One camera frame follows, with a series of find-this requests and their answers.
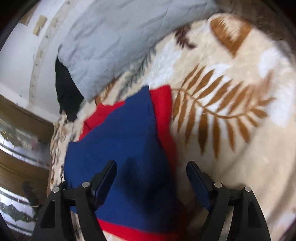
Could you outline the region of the leaf pattern plush blanket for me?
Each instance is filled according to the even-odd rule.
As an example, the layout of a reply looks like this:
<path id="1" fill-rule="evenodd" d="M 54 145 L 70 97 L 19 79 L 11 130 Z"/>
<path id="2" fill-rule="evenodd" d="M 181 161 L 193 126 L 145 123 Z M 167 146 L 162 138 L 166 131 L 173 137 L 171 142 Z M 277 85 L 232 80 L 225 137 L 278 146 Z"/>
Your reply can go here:
<path id="1" fill-rule="evenodd" d="M 113 80 L 74 122 L 54 123 L 48 188 L 64 180 L 70 142 L 78 141 L 95 107 L 114 104 L 144 85 L 172 90 L 171 134 L 177 146 L 177 187 L 189 229 L 206 218 L 186 178 L 194 160 L 214 180 L 251 186 L 272 240 L 295 226 L 295 64 L 251 23 L 229 14 L 194 22 L 160 41 L 137 74 Z"/>

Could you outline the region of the black garment pile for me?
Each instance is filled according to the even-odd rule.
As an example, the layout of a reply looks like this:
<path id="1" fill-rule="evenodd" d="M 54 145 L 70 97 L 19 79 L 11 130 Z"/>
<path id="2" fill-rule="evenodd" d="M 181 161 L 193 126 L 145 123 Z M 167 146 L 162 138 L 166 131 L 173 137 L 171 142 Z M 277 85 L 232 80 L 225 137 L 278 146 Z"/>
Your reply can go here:
<path id="1" fill-rule="evenodd" d="M 65 113 L 67 115 L 67 120 L 74 122 L 84 97 L 72 80 L 68 69 L 58 58 L 55 62 L 55 73 L 55 88 L 57 101 L 60 106 L 60 114 Z"/>

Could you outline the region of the stained glass wooden door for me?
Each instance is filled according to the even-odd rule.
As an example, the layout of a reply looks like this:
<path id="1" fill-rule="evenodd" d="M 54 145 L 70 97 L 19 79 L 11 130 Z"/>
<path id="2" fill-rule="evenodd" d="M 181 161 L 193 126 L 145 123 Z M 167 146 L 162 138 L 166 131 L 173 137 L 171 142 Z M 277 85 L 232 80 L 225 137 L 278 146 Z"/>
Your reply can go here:
<path id="1" fill-rule="evenodd" d="M 30 240 L 46 200 L 52 123 L 1 96 L 1 216 L 16 240 Z"/>

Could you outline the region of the red and blue sweater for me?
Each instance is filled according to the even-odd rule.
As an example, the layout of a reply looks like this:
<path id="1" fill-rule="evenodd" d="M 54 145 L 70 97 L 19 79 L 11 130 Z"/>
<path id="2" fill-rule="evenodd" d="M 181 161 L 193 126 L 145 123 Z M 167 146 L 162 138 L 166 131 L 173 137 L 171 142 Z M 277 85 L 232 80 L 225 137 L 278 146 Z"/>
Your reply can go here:
<path id="1" fill-rule="evenodd" d="M 69 187 L 89 181 L 110 160 L 117 175 L 102 207 L 101 228 L 124 240 L 177 240 L 176 146 L 170 134 L 171 88 L 143 87 L 115 105 L 99 105 L 79 141 L 67 148 Z"/>

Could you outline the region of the beige wall switch plate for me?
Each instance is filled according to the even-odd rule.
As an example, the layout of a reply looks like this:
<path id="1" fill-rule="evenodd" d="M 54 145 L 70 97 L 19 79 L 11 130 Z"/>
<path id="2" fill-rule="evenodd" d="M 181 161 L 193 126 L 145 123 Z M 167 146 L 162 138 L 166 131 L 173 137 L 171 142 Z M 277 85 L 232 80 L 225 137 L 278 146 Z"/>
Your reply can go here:
<path id="1" fill-rule="evenodd" d="M 33 34 L 35 36 L 39 36 L 39 33 L 41 31 L 41 29 L 44 27 L 46 21 L 47 21 L 47 17 L 46 16 L 43 16 L 43 15 L 40 15 L 34 29 L 33 29 Z"/>

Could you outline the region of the grey quilted pillow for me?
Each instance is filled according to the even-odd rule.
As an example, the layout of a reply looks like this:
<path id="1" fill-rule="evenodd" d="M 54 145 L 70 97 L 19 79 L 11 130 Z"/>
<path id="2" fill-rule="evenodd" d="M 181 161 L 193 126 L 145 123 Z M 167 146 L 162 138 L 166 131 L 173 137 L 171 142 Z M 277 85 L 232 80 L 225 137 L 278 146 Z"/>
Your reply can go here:
<path id="1" fill-rule="evenodd" d="M 215 1 L 94 1 L 59 47 L 59 61 L 86 100 L 173 30 L 218 11 Z"/>

